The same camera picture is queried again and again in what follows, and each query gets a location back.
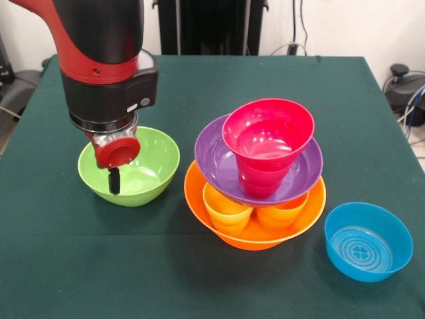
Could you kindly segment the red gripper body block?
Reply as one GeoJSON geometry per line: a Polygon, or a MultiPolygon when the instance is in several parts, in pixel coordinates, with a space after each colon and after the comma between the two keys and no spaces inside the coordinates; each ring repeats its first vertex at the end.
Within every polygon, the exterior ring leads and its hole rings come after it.
{"type": "Polygon", "coordinates": [[[111,134],[86,132],[94,148],[99,168],[112,169],[133,161],[141,149],[136,137],[137,128],[128,128],[111,134]]]}

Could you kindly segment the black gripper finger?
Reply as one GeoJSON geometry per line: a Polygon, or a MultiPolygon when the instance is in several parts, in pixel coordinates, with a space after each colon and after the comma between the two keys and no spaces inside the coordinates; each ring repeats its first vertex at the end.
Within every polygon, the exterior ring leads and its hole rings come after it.
{"type": "Polygon", "coordinates": [[[120,171],[118,167],[113,167],[108,170],[108,183],[109,191],[113,195],[118,195],[120,193],[120,171]]]}

